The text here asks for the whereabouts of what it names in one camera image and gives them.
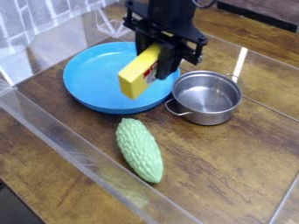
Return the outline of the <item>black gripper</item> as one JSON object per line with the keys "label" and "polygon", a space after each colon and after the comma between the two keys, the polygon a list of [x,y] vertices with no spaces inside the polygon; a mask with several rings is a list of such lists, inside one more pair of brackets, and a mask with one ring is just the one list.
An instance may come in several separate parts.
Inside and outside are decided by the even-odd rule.
{"label": "black gripper", "polygon": [[201,62],[206,38],[192,23],[193,0],[125,0],[125,9],[124,26],[134,32],[136,54],[154,42],[161,44],[156,79],[164,80],[176,71],[181,59],[193,65]]}

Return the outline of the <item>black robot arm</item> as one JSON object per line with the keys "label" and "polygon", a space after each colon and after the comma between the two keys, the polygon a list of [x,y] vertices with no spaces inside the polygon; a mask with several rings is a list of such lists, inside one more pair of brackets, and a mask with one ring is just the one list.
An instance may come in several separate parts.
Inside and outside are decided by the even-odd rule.
{"label": "black robot arm", "polygon": [[134,32],[136,53],[152,44],[160,46],[154,78],[164,80],[176,71],[181,60],[201,62],[206,38],[192,24],[192,0],[125,0],[124,26]]}

